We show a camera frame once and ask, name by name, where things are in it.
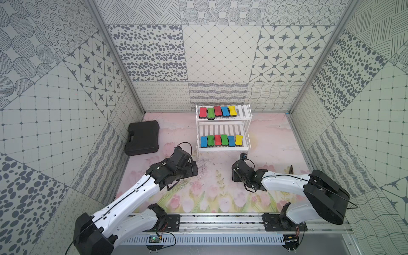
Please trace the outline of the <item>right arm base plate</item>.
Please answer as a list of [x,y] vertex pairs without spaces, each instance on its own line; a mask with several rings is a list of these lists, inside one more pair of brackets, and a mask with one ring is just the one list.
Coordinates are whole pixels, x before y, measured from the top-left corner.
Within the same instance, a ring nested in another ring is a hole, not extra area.
[[278,214],[264,213],[261,219],[266,232],[303,232],[308,230],[306,223],[295,224],[287,217],[280,217]]

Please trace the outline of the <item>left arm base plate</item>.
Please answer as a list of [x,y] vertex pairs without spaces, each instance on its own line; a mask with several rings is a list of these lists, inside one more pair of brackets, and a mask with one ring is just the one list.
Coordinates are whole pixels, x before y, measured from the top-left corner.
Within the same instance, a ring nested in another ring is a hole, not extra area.
[[160,216],[155,225],[157,231],[178,232],[180,228],[181,215],[170,214]]

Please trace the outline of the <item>white wooden slatted shelf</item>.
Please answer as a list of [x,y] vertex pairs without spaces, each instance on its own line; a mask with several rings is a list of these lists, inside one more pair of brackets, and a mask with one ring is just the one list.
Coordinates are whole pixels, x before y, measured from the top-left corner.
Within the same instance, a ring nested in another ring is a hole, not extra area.
[[[213,105],[196,105],[195,119],[197,125],[197,156],[200,156],[203,153],[212,153],[212,152],[241,152],[247,153],[250,148],[250,139],[249,139],[249,126],[252,121],[252,110],[249,104],[247,105],[221,105],[222,106],[235,106],[238,116],[235,118],[229,117],[224,118],[215,117],[214,120],[200,119],[199,118],[199,108],[214,108]],[[209,136],[209,135],[228,135],[228,136],[243,136],[243,146],[213,146],[207,148],[200,147],[200,137]]]

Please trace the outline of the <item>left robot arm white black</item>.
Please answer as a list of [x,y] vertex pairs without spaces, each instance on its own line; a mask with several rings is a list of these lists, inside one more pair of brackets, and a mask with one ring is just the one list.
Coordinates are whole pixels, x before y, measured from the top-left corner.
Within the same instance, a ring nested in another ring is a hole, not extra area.
[[173,224],[161,206],[149,205],[137,216],[131,213],[164,188],[171,190],[180,180],[196,175],[198,167],[192,153],[175,147],[169,158],[151,165],[134,186],[111,204],[92,215],[85,212],[79,216],[71,244],[81,255],[110,255],[141,232],[155,231],[160,238]]

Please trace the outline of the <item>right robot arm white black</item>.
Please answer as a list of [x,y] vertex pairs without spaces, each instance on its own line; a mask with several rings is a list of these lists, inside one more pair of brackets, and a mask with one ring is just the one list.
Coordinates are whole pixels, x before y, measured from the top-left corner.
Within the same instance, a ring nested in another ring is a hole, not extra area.
[[300,202],[283,206],[279,215],[282,224],[301,224],[318,218],[335,225],[344,223],[350,194],[322,171],[302,175],[256,171],[245,159],[239,159],[232,165],[232,175],[234,182],[242,182],[252,193],[280,191],[303,197]]

